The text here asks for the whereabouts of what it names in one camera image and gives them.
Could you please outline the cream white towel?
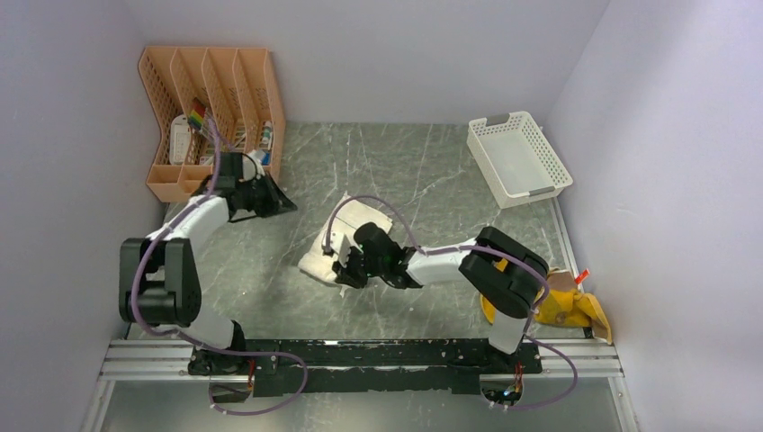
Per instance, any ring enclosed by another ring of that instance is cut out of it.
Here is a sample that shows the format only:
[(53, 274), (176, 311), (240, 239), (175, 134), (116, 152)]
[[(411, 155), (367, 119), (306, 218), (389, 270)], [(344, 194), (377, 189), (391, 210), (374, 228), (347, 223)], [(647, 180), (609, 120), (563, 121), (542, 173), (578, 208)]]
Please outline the cream white towel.
[(334, 264), (344, 267), (349, 260), (351, 247), (358, 248), (354, 240), (355, 232), (365, 223), (372, 222), (385, 233), (392, 227), (392, 219), (381, 211), (360, 202), (349, 199), (345, 193), (335, 206), (336, 217), (327, 220), (309, 250), (302, 256), (298, 268), (306, 275), (325, 284), (338, 284), (338, 273)]

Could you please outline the yellow brown towel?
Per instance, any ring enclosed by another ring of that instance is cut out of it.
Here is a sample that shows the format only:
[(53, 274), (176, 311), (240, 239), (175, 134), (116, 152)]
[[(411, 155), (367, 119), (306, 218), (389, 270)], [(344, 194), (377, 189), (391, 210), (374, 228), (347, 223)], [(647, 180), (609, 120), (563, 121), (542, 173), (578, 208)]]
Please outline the yellow brown towel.
[(569, 270), (553, 268), (547, 276), (551, 290), (535, 313), (535, 321), (561, 328), (590, 328), (593, 336), (612, 346), (613, 332), (603, 307), (593, 293), (580, 285), (590, 272), (586, 268), (575, 276)]

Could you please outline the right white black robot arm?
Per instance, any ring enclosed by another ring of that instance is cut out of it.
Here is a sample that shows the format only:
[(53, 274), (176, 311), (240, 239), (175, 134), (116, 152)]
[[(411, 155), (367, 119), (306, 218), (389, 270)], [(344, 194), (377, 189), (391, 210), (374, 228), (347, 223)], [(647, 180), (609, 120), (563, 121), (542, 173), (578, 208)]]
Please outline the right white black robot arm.
[(485, 358), (498, 373), (518, 363), (519, 346), (550, 270), (541, 256), (490, 226), (462, 243), (416, 249), (400, 246), (368, 222), (351, 238), (330, 234), (323, 252), (335, 258), (335, 282), (357, 289), (372, 278), (401, 290), (445, 282), (470, 284), (495, 310)]

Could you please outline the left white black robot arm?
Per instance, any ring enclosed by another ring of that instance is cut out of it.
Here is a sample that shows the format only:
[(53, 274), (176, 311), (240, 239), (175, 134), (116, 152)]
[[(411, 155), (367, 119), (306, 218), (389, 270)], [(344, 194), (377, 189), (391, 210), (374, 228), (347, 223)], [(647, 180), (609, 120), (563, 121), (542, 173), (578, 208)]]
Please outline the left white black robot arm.
[(226, 374), (244, 370), (249, 360), (241, 326), (204, 305), (197, 261), (211, 235), (248, 218), (296, 211), (256, 153), (223, 152), (183, 209), (143, 238), (128, 238), (120, 248), (119, 313), (154, 336), (176, 334), (213, 351)]

